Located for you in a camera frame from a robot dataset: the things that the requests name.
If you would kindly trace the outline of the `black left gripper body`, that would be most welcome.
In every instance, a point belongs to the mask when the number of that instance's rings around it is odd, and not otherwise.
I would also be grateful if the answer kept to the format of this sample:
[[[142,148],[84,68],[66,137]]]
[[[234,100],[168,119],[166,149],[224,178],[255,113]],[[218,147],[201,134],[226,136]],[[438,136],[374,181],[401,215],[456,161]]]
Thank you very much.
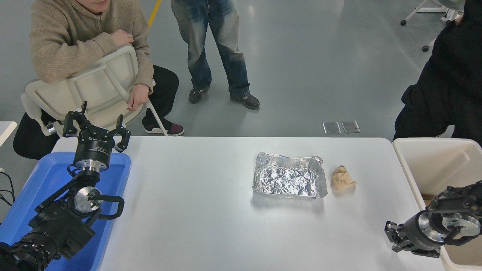
[[[78,136],[74,162],[86,160],[110,162],[114,144],[113,138],[104,138],[102,136],[101,139],[97,139],[94,135],[81,133]]]

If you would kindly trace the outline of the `person's left hand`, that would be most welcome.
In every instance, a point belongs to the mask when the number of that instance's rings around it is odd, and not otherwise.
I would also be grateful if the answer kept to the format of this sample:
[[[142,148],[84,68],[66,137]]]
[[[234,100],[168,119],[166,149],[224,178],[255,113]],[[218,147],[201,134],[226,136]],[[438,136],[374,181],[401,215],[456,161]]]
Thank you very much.
[[[130,98],[127,102],[127,110],[136,111],[139,106],[148,101],[150,88],[145,84],[136,84],[131,90]]]

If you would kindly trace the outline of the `person's right hand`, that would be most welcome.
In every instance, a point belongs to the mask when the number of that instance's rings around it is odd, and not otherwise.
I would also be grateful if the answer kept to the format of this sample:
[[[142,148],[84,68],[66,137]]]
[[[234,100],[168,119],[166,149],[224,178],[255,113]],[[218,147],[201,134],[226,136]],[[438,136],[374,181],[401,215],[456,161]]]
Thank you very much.
[[[110,33],[110,36],[113,39],[117,48],[132,44],[134,42],[134,36],[122,29],[118,29]]]

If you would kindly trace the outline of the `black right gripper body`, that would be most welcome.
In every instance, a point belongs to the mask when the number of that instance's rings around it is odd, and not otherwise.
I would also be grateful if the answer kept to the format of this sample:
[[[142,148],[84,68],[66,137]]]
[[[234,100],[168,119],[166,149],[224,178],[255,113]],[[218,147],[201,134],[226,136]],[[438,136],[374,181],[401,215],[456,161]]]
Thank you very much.
[[[403,239],[406,239],[409,242],[409,244],[404,247],[404,250],[412,252],[433,250],[432,240],[425,235],[424,230],[422,230],[422,227],[420,226],[420,216],[422,216],[422,214],[416,214],[408,221],[403,223]]]

